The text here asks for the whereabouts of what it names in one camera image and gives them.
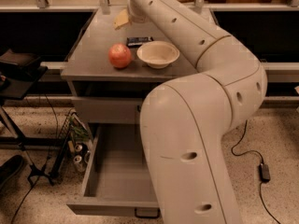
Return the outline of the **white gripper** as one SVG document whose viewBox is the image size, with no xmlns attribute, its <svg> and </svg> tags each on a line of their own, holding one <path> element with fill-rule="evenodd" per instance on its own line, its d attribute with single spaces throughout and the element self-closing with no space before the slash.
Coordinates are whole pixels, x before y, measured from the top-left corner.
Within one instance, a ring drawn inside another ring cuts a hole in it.
<svg viewBox="0 0 299 224">
<path fill-rule="evenodd" d="M 131 0 L 127 3 L 127 8 L 123 9 L 113 21 L 113 27 L 115 30 L 119 30 L 124 26 L 135 23 L 146 23 L 149 22 L 149 18 L 145 13 Z"/>
</svg>

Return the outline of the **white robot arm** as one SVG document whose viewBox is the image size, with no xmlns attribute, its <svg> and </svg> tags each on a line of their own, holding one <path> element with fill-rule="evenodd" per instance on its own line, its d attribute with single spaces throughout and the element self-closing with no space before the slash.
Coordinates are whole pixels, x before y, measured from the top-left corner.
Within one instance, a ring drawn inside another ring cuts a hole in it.
<svg viewBox="0 0 299 224">
<path fill-rule="evenodd" d="M 221 139 L 262 104 L 263 67 L 235 37 L 176 0 L 130 1 L 196 70 L 156 87 L 140 112 L 164 224 L 243 224 Z"/>
</svg>

